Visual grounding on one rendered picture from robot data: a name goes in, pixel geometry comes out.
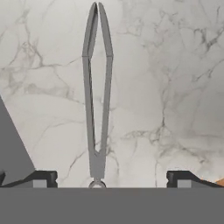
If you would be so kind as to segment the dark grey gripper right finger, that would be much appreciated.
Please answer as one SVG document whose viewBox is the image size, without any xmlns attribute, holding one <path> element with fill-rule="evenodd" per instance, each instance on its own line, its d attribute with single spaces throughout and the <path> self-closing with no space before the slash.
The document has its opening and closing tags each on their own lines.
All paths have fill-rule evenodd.
<svg viewBox="0 0 224 224">
<path fill-rule="evenodd" d="M 166 173 L 166 178 L 167 188 L 223 188 L 223 185 L 218 185 L 206 180 L 202 180 L 190 171 L 168 171 Z"/>
</svg>

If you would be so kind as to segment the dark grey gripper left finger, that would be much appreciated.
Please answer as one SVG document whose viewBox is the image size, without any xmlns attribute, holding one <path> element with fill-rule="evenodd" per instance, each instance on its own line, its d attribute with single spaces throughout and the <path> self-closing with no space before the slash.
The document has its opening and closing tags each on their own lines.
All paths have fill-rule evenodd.
<svg viewBox="0 0 224 224">
<path fill-rule="evenodd" d="M 3 185 L 3 188 L 57 188 L 56 171 L 35 171 L 24 179 Z"/>
</svg>

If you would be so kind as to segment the grey metal tongs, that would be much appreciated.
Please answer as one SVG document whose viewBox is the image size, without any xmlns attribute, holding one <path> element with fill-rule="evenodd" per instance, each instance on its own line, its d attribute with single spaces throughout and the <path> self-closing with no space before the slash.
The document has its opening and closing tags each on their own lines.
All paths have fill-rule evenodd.
<svg viewBox="0 0 224 224">
<path fill-rule="evenodd" d="M 95 149 L 95 119 L 91 71 L 91 60 L 95 48 L 98 20 L 101 20 L 102 37 L 106 53 L 105 87 L 101 122 L 101 146 L 99 151 Z M 113 46 L 107 13 L 101 2 L 93 2 L 87 18 L 87 25 L 82 49 L 82 65 L 87 121 L 87 149 L 89 155 L 89 172 L 90 177 L 93 179 L 93 181 L 88 186 L 89 188 L 94 188 L 95 186 L 106 188 L 106 184 L 102 180 L 105 176 L 106 150 L 109 133 L 109 105 L 113 59 Z"/>
</svg>

